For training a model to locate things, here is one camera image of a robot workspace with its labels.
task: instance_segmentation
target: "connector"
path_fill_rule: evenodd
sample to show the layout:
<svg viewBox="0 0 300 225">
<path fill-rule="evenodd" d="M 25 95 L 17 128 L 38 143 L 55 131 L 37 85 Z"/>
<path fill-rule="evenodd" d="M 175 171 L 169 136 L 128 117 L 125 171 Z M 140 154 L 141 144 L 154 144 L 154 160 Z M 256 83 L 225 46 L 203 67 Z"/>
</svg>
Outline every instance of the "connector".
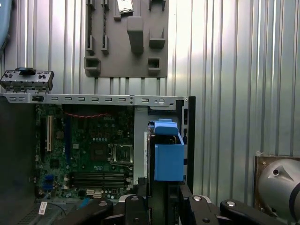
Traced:
<svg viewBox="0 0 300 225">
<path fill-rule="evenodd" d="M 102 194 L 100 191 L 96 191 L 93 195 L 93 198 L 102 198 Z"/>
<path fill-rule="evenodd" d="M 95 193 L 95 190 L 92 190 L 92 189 L 86 190 L 86 195 L 94 195 L 94 193 Z"/>
<path fill-rule="evenodd" d="M 32 68 L 17 68 L 7 70 L 0 79 L 0 85 L 6 91 L 27 92 L 27 90 L 37 90 L 48 92 L 52 90 L 54 72 L 36 71 Z"/>
</svg>

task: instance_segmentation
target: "pcie slot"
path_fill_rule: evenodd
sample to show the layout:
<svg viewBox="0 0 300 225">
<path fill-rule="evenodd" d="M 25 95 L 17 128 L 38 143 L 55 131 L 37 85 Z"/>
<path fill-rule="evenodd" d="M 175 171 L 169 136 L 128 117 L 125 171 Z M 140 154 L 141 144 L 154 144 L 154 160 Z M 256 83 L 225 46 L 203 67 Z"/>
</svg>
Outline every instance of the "pcie slot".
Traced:
<svg viewBox="0 0 300 225">
<path fill-rule="evenodd" d="M 46 151 L 46 118 L 41 118 L 41 125 L 40 125 L 40 155 L 42 162 L 45 161 L 45 151 Z"/>
<path fill-rule="evenodd" d="M 53 116 L 47 116 L 47 151 L 53 149 Z"/>
</svg>

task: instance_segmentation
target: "corrugated metal wall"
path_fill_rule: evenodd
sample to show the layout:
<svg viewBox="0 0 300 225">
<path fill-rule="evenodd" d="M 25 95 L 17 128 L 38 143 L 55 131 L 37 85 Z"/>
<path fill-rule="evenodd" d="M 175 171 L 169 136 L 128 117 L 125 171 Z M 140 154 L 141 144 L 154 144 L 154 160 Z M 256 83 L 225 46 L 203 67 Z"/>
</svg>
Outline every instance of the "corrugated metal wall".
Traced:
<svg viewBox="0 0 300 225">
<path fill-rule="evenodd" d="M 251 204 L 257 152 L 300 156 L 300 0 L 169 2 L 166 79 L 87 78 L 85 0 L 19 0 L 0 67 L 54 70 L 53 93 L 196 96 L 195 194 Z"/>
</svg>

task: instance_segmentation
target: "pci slot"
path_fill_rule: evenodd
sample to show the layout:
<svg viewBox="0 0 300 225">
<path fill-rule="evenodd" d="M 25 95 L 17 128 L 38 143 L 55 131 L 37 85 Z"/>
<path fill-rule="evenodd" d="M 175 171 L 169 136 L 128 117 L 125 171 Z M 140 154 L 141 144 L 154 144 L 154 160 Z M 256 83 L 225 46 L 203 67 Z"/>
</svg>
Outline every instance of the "pci slot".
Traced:
<svg viewBox="0 0 300 225">
<path fill-rule="evenodd" d="M 47 151 L 52 151 L 53 149 L 53 116 L 47 116 Z"/>
<path fill-rule="evenodd" d="M 46 118 L 41 118 L 39 144 L 40 144 L 39 152 L 40 152 L 40 155 L 41 155 L 41 161 L 45 162 L 45 151 L 46 151 Z"/>
<path fill-rule="evenodd" d="M 71 154 L 71 118 L 68 116 L 65 119 L 65 155 L 66 161 L 70 163 L 70 154 Z"/>
<path fill-rule="evenodd" d="M 126 179 L 122 173 L 74 172 L 70 184 L 76 188 L 123 188 Z"/>
</svg>

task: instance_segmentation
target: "sticker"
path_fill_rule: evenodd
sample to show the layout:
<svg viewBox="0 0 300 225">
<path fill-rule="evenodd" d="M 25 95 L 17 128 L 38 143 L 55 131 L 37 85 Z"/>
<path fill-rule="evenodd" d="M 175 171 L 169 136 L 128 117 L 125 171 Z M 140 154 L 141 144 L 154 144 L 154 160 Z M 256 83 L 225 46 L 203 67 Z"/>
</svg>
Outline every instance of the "sticker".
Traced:
<svg viewBox="0 0 300 225">
<path fill-rule="evenodd" d="M 48 202 L 41 202 L 41 206 L 39 207 L 39 215 L 45 215 L 46 207 Z"/>
</svg>

